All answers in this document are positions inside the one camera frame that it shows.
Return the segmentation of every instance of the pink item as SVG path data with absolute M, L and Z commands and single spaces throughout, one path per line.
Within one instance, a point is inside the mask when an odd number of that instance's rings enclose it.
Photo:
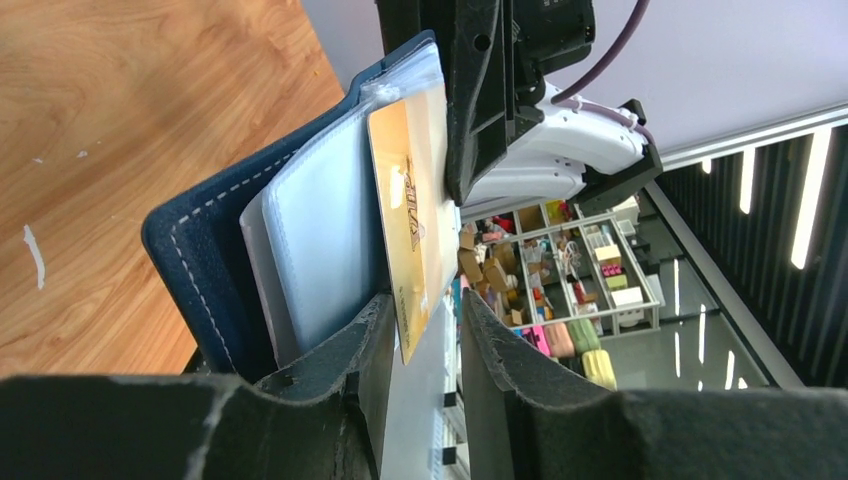
M 464 292 L 466 288 L 471 288 L 471 284 L 468 283 L 468 279 L 465 277 L 465 275 L 460 275 L 459 276 L 459 294 L 460 294 L 460 296 L 462 296 L 462 292 Z
M 546 325 L 544 328 L 545 339 L 548 341 L 552 356 L 557 358 L 574 356 L 574 342 L 571 341 L 571 335 L 568 333 L 565 323 Z
M 503 238 L 503 232 L 492 232 L 492 233 L 484 233 L 483 241 L 484 242 L 494 242 L 496 240 L 500 240 Z
M 521 336 L 536 347 L 537 350 L 545 354 L 546 357 L 551 356 L 551 349 L 548 347 L 548 341 L 545 339 L 545 330 L 541 326 L 525 328 L 521 331 Z
M 604 277 L 614 277 L 622 273 L 621 265 L 603 265 L 601 271 L 604 273 Z

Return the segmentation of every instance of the white ceiling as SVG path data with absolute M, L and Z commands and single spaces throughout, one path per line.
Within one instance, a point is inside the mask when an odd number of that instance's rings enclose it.
M 343 86 L 382 57 L 374 0 L 302 2 Z M 595 0 L 592 55 L 549 79 L 564 87 L 588 70 L 633 4 Z M 846 24 L 845 0 L 655 0 L 583 94 L 641 100 L 661 151 L 696 144 L 848 101 Z

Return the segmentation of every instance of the cardboard box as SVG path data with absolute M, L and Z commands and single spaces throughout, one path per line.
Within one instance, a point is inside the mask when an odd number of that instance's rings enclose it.
M 496 292 L 510 290 L 506 272 L 504 272 L 501 262 L 497 258 L 486 259 L 486 263 L 483 264 L 483 275 Z
M 521 224 L 522 232 L 545 228 L 545 218 L 542 217 L 542 209 L 538 205 L 519 210 L 518 221 Z
M 474 234 L 470 232 L 460 232 L 459 248 L 462 250 L 474 250 Z
M 524 325 L 524 311 L 521 309 L 513 309 L 510 311 L 507 316 L 509 317 L 509 323 L 511 323 L 512 327 L 517 327 L 520 325 Z
M 527 274 L 528 275 L 538 274 L 539 275 L 539 281 L 541 282 L 542 286 L 550 285 L 550 284 L 555 283 L 557 281 L 556 276 L 553 275 L 550 267 L 551 266 L 548 266 L 545 263 L 528 263 L 527 264 Z
M 487 282 L 486 279 L 480 280 L 474 284 L 474 290 L 477 290 L 477 293 L 479 293 L 481 297 L 485 298 L 489 293 L 489 282 Z
M 480 270 L 480 265 L 477 264 L 477 258 L 471 250 L 460 250 L 457 254 L 459 267 L 469 283 L 476 283 L 483 280 L 483 271 Z
M 494 246 L 492 253 L 501 262 L 501 267 L 503 267 L 506 273 L 516 274 L 518 271 L 518 259 L 515 258 L 515 250 L 512 249 L 512 243 L 499 243 Z

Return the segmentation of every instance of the white paint spot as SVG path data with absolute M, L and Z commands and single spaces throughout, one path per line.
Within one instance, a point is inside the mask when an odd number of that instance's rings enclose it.
M 24 242 L 29 246 L 29 251 L 32 253 L 32 258 L 35 260 L 35 269 L 38 273 L 38 289 L 44 288 L 44 277 L 47 276 L 47 267 L 44 266 L 44 259 L 41 257 L 41 251 L 38 249 L 38 244 L 35 243 L 35 235 L 29 225 L 24 225 Z

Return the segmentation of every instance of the white stitching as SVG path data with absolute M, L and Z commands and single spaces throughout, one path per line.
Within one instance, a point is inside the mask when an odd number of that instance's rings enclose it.
M 284 160 L 288 160 L 289 158 L 294 156 L 295 153 L 297 153 L 297 150 L 294 150 L 294 151 L 290 152 L 288 155 L 284 156 L 283 158 L 277 160 L 276 162 L 274 162 L 274 165 L 279 165 Z M 255 179 L 261 177 L 263 173 L 270 172 L 271 169 L 272 169 L 272 167 L 270 165 L 265 167 L 265 169 L 262 172 L 259 172 L 256 175 L 254 175 L 253 179 L 255 180 Z M 246 185 L 249 181 L 250 181 L 249 178 L 245 179 L 241 182 L 241 185 Z M 229 190 L 234 192 L 238 189 L 239 186 L 240 186 L 240 184 L 237 183 L 237 184 L 233 185 L 232 187 L 230 187 Z M 215 198 L 217 198 L 218 200 L 222 200 L 226 196 L 227 196 L 227 191 L 224 190 L 223 192 L 216 195 Z M 205 205 L 207 207 L 211 207 L 212 205 L 214 205 L 214 203 L 215 203 L 215 200 L 207 200 Z M 192 210 L 191 214 L 195 215 L 195 216 L 200 214 L 200 207 L 197 207 L 194 210 Z M 183 257 L 183 251 L 180 250 L 180 247 L 177 245 L 177 237 L 174 235 L 177 231 L 177 225 L 182 225 L 183 223 L 187 222 L 188 220 L 189 220 L 189 216 L 184 215 L 183 217 L 181 217 L 177 221 L 177 223 L 175 223 L 174 225 L 171 226 L 171 243 L 174 244 L 174 250 L 177 251 L 177 256 L 179 256 L 180 262 L 183 264 L 183 269 L 185 269 L 186 274 L 188 274 L 188 279 L 189 279 L 189 282 L 191 282 L 191 286 L 194 287 L 194 291 L 200 297 L 200 303 L 202 303 L 203 308 L 206 309 L 206 315 L 209 316 L 209 321 L 212 323 L 212 328 L 215 330 L 215 334 L 218 336 L 218 340 L 221 341 L 221 346 L 224 348 L 224 353 L 227 355 L 227 360 L 230 361 L 230 368 L 232 368 L 234 372 L 238 373 L 238 369 L 236 369 L 236 365 L 235 365 L 235 363 L 233 363 L 233 357 L 230 355 L 230 350 L 229 350 L 229 348 L 227 348 L 227 343 L 224 341 L 224 336 L 221 334 L 221 331 L 218 329 L 218 324 L 215 322 L 215 317 L 212 316 L 212 309 L 209 308 L 209 304 L 206 303 L 206 297 L 203 296 L 202 293 L 200 293 L 200 287 L 198 287 L 197 282 L 194 281 L 194 274 L 191 273 L 191 269 L 188 266 L 188 262 L 186 262 L 185 257 Z
M 194 281 L 194 275 L 192 275 L 191 270 L 188 268 L 188 263 L 186 263 L 185 258 L 182 258 L 182 252 L 179 247 L 177 247 L 177 237 L 174 236 L 174 232 L 177 231 L 177 226 L 174 225 L 171 227 L 171 242 L 174 244 L 174 248 L 177 250 L 177 254 L 180 256 L 180 260 L 182 261 L 183 268 L 188 274 L 188 279 L 191 281 L 191 285 L 194 287 L 194 290 L 200 295 L 200 302 L 203 304 L 203 308 L 206 309 L 206 314 L 209 315 L 209 321 L 212 322 L 212 329 L 215 330 L 215 334 L 218 335 L 218 339 L 221 340 L 221 346 L 224 347 L 224 353 L 227 355 L 227 360 L 230 361 L 230 367 L 234 372 L 238 373 L 236 370 L 236 366 L 233 363 L 233 357 L 230 356 L 230 349 L 227 348 L 227 343 L 224 342 L 224 336 L 221 334 L 221 331 L 218 330 L 218 324 L 215 323 L 215 317 L 212 316 L 212 310 L 209 308 L 209 305 L 206 304 L 206 298 L 200 293 L 200 288 L 197 287 L 197 283 Z

